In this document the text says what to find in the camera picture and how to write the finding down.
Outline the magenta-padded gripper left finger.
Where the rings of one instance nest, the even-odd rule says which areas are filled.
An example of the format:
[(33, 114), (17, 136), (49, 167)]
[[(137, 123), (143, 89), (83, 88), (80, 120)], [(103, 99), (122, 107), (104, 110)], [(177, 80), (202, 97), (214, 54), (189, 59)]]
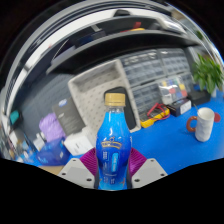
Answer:
[(80, 158), (72, 158), (58, 176), (78, 186), (97, 189), (99, 173), (96, 150), (91, 149)]

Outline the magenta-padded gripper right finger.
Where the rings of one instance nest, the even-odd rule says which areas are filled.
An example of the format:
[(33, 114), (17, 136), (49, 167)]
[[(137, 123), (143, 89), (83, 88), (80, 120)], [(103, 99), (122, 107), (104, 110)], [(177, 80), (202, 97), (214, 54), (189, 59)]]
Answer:
[(132, 148), (128, 162), (128, 188), (135, 189), (148, 185), (167, 175), (155, 158), (147, 159)]

